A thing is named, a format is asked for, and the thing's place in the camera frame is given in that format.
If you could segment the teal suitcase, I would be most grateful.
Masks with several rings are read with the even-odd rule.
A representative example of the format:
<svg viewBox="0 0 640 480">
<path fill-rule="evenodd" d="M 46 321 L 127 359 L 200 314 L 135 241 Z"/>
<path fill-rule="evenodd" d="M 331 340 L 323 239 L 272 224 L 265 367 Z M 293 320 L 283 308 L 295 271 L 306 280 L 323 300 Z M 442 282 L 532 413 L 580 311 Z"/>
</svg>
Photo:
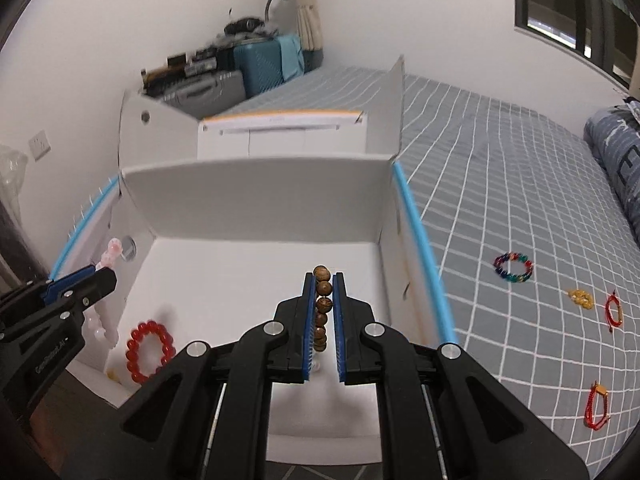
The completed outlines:
<svg viewBox="0 0 640 480">
<path fill-rule="evenodd" d="M 240 44 L 233 49 L 233 62 L 234 67 L 242 73 L 248 98 L 284 83 L 281 49 L 277 40 Z"/>
</svg>

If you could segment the grey checked bed sheet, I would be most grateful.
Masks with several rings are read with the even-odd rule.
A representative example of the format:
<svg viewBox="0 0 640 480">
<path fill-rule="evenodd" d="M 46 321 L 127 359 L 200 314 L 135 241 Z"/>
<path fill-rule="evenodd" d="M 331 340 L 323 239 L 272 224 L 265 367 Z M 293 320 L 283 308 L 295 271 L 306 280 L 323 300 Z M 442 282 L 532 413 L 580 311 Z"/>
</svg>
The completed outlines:
<svg viewBox="0 0 640 480">
<path fill-rule="evenodd" d="M 547 117 L 405 78 L 399 160 L 458 341 L 586 463 L 639 439 L 639 248 L 605 173 Z M 616 290 L 623 326 L 608 330 Z"/>
</svg>

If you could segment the light blue cloth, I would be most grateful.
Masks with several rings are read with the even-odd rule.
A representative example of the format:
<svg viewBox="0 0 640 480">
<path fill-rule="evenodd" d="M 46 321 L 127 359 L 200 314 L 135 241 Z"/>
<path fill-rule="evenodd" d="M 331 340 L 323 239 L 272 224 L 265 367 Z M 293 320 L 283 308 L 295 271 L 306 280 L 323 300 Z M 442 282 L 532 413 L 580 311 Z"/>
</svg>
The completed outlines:
<svg viewBox="0 0 640 480">
<path fill-rule="evenodd" d="M 305 61 L 302 44 L 299 36 L 295 34 L 276 37 L 280 47 L 281 73 L 284 82 L 303 76 L 305 73 Z"/>
</svg>

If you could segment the blue striped folded duvet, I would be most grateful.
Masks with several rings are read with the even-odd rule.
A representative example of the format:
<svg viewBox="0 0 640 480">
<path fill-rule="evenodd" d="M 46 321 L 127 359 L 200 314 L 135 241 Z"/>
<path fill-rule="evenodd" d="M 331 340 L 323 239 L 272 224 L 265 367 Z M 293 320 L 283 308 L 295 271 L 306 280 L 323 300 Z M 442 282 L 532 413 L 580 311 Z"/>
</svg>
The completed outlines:
<svg viewBox="0 0 640 480">
<path fill-rule="evenodd" d="M 639 100 L 627 96 L 622 105 L 598 110 L 585 124 L 584 139 L 608 175 L 634 238 L 639 240 Z"/>
</svg>

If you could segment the white wall socket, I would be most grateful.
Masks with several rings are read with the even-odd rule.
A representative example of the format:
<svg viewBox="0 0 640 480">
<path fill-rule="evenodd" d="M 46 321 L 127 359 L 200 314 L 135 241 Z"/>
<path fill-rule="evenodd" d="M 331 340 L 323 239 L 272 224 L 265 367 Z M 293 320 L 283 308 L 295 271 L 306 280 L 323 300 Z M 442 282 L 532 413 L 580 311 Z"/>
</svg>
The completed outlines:
<svg viewBox="0 0 640 480">
<path fill-rule="evenodd" d="M 28 146 L 35 162 L 38 162 L 51 151 L 51 144 L 44 130 L 40 130 L 32 136 L 28 141 Z"/>
</svg>

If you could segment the dark framed window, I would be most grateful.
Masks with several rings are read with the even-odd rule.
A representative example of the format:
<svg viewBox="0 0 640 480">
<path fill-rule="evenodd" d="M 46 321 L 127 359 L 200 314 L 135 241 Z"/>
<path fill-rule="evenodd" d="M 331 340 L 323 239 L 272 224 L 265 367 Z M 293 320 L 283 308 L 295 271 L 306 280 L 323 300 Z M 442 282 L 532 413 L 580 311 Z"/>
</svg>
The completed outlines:
<svg viewBox="0 0 640 480">
<path fill-rule="evenodd" d="M 639 21 L 624 0 L 514 0 L 515 25 L 631 86 Z"/>
</svg>

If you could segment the beige curtain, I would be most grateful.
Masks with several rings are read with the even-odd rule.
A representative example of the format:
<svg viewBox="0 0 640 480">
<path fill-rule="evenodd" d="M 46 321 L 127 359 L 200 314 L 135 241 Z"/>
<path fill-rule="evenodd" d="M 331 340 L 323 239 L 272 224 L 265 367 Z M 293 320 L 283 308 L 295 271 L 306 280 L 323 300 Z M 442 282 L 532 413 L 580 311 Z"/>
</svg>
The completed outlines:
<svg viewBox="0 0 640 480">
<path fill-rule="evenodd" d="M 296 0 L 297 30 L 306 51 L 323 49 L 318 0 Z"/>
</svg>

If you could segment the open cardboard shoe box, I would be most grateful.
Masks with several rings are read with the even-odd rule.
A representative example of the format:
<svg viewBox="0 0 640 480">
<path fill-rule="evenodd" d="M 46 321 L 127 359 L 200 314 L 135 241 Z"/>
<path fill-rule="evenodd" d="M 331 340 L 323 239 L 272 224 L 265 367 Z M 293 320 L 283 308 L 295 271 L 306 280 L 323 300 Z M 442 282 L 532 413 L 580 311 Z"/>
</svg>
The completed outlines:
<svg viewBox="0 0 640 480">
<path fill-rule="evenodd" d="M 344 275 L 378 322 L 417 344 L 444 338 L 437 275 L 399 172 L 404 97 L 425 79 L 316 70 L 197 120 L 136 92 L 122 100 L 119 175 L 88 208 L 56 266 L 72 272 L 122 243 L 115 291 L 90 309 L 70 374 L 122 404 L 125 340 L 164 323 L 175 344 L 237 340 L 302 287 L 317 263 Z"/>
</svg>

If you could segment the grey suitcase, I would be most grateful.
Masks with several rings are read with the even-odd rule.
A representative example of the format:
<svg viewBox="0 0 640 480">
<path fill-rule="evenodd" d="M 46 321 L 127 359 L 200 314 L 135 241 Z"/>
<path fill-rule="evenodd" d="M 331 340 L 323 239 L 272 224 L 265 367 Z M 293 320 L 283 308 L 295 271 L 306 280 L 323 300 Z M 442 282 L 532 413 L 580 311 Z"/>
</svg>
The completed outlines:
<svg viewBox="0 0 640 480">
<path fill-rule="evenodd" d="M 238 71 L 207 73 L 169 87 L 158 100 L 196 119 L 218 115 L 246 99 Z"/>
</svg>

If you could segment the red cord bracelet gold tube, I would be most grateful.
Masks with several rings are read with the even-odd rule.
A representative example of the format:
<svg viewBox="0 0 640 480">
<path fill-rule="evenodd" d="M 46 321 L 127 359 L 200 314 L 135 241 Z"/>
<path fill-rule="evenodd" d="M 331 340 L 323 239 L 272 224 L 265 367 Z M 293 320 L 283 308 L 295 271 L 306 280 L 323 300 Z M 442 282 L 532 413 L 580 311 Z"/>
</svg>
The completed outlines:
<svg viewBox="0 0 640 480">
<path fill-rule="evenodd" d="M 617 296 L 616 290 L 613 290 L 604 304 L 604 314 L 608 323 L 608 330 L 612 332 L 616 328 L 623 326 L 624 310 L 620 298 Z"/>
</svg>

